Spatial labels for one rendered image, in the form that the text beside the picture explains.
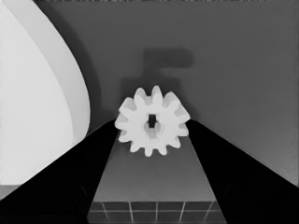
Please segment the small white toothed gear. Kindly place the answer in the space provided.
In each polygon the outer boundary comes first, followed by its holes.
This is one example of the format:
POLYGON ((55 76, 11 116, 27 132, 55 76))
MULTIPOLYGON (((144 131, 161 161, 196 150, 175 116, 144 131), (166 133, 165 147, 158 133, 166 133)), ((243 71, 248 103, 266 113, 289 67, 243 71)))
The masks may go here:
POLYGON ((133 98, 127 97, 119 107, 114 125, 121 131, 119 141, 131 143, 131 153, 144 149, 146 157, 151 157, 155 151, 166 156, 168 147, 180 148, 179 138, 189 135, 186 122, 190 119, 190 114, 172 91, 163 95, 155 85, 151 95, 138 88, 133 98))

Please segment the large thick white disc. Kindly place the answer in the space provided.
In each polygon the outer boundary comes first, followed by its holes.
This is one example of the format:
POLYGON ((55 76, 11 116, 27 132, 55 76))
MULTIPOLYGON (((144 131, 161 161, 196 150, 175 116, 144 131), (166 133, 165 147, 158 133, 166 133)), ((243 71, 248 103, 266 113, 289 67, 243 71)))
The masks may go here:
POLYGON ((33 0, 0 0, 0 200, 86 136, 87 86, 33 0))

